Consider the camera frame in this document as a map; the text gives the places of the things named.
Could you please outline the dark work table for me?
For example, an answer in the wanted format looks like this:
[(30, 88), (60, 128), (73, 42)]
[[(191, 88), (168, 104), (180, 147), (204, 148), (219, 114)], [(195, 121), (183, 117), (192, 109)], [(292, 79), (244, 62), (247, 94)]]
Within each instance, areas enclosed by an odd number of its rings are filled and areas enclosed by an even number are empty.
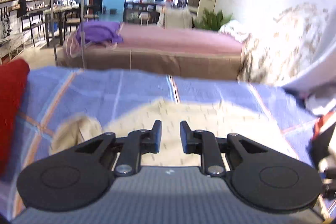
[(32, 42), (42, 35), (48, 48), (63, 45), (66, 34), (81, 22), (80, 5), (34, 8), (21, 20), (22, 32), (28, 32)]

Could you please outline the cream polka dot garment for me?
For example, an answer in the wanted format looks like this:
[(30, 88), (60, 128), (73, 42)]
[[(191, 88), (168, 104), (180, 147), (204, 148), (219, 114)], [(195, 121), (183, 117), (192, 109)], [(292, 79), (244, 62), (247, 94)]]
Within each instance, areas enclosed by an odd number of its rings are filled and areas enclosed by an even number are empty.
[(192, 130), (206, 130), (217, 138), (236, 133), (271, 149), (298, 159), (297, 153), (286, 141), (276, 120), (234, 103), (176, 103), (159, 98), (122, 114), (104, 127), (117, 137), (139, 129), (151, 129), (154, 122), (162, 122), (159, 153), (142, 156), (142, 165), (199, 166), (198, 155), (186, 155), (180, 138), (180, 122), (187, 121)]

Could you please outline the metal lamp stand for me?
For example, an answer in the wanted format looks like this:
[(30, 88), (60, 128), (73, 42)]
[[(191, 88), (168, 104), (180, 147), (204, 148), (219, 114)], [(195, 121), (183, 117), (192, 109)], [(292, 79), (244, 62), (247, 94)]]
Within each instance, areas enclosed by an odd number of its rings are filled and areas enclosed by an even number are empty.
[(84, 0), (80, 2), (80, 42), (81, 42), (81, 59), (83, 69), (85, 69), (85, 32), (84, 32)]

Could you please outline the floral duvet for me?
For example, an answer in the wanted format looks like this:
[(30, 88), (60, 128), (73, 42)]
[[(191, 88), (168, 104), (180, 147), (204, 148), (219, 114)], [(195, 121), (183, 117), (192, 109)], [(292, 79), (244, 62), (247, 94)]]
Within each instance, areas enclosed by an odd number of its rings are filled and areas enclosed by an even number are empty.
[(237, 20), (221, 26), (219, 33), (243, 45), (238, 79), (268, 85), (291, 80), (312, 64), (326, 35), (335, 9), (319, 9), (303, 3), (290, 7), (265, 24), (265, 30), (250, 31)]

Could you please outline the red knit cardigan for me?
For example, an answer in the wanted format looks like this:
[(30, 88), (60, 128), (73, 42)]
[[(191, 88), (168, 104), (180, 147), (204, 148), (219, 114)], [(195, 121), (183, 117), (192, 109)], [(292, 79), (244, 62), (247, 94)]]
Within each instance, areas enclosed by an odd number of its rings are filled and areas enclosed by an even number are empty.
[(29, 72), (30, 67), (23, 59), (1, 65), (1, 173), (4, 173), (9, 161), (15, 117)]

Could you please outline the brown bed with pink cover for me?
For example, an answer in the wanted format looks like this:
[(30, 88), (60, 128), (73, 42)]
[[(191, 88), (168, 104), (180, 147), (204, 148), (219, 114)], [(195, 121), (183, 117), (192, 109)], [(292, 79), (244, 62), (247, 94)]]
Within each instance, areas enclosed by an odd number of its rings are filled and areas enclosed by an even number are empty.
[[(58, 65), (82, 68), (77, 30), (63, 44)], [(243, 45), (229, 35), (191, 28), (121, 24), (121, 43), (85, 44), (87, 69), (137, 69), (162, 75), (236, 80)]]

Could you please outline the blue plaid bed sheet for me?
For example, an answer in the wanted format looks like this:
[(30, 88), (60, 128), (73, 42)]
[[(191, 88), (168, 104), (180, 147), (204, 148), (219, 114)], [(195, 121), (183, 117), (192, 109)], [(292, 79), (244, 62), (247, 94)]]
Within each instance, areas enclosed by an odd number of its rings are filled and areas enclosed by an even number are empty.
[(298, 160), (308, 153), (315, 117), (282, 88), (184, 79), (140, 71), (92, 71), (45, 67), (29, 73), (15, 121), (11, 155), (1, 176), (1, 214), (11, 219), (23, 209), (16, 179), (28, 164), (49, 155), (52, 137), (67, 119), (85, 115), (104, 127), (126, 112), (162, 98), (176, 103), (234, 103), (276, 120)]

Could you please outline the green potted plant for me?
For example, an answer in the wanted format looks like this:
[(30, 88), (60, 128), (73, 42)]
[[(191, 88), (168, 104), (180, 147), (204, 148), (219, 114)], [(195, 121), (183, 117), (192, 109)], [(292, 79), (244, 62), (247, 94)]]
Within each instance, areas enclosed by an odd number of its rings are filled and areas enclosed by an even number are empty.
[(218, 32), (220, 28), (233, 19), (232, 14), (224, 14), (222, 10), (218, 12), (204, 9), (200, 19), (194, 22), (195, 28)]

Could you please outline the purple cloth on bed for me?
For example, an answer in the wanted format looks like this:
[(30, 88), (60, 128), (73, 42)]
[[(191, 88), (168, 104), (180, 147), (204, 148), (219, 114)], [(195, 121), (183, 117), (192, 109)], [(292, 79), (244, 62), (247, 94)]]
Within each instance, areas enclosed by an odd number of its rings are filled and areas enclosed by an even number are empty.
[(121, 43), (123, 42), (123, 38), (120, 35), (120, 28), (120, 22), (91, 20), (80, 25), (76, 39), (80, 43), (81, 31), (84, 31), (85, 44), (102, 42)]

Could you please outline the small cream polka dot cloth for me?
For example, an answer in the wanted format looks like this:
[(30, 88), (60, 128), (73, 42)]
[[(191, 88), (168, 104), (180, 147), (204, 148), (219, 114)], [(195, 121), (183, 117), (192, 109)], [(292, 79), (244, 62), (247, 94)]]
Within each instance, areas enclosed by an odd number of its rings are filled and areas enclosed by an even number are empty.
[(49, 155), (79, 145), (102, 134), (102, 126), (96, 118), (77, 115), (63, 122), (52, 137)]

